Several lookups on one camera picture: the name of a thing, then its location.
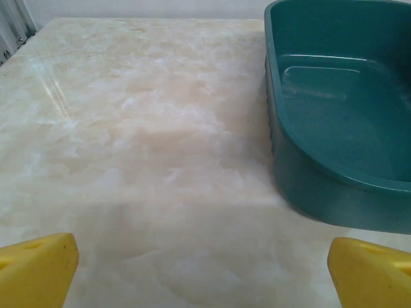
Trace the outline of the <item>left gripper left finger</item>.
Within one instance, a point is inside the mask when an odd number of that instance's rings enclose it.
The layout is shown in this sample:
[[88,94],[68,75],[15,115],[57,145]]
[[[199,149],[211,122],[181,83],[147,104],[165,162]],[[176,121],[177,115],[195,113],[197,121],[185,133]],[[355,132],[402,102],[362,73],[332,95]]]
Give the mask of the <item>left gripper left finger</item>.
[[78,262],[71,233],[0,247],[0,308],[63,308]]

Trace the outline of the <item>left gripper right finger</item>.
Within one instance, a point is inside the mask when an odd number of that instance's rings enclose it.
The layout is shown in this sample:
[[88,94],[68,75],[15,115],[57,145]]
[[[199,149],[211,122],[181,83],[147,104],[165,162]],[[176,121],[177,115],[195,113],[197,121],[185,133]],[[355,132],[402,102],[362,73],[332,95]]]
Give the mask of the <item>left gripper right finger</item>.
[[411,308],[411,253],[338,237],[327,265],[342,308]]

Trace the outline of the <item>teal plastic container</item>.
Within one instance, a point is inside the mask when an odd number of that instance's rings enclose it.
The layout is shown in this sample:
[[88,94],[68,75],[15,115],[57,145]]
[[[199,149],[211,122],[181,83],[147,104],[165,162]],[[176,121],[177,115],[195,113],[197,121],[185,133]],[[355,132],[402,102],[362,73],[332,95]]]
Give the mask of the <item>teal plastic container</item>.
[[277,0],[264,25],[283,197],[330,225],[411,235],[411,3]]

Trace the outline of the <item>aluminium frame post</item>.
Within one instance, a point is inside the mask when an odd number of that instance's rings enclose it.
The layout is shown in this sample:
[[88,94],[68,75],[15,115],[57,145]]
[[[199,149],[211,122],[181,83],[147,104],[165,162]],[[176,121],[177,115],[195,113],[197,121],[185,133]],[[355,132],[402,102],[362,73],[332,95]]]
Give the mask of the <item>aluminium frame post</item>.
[[0,0],[0,66],[37,32],[25,0]]

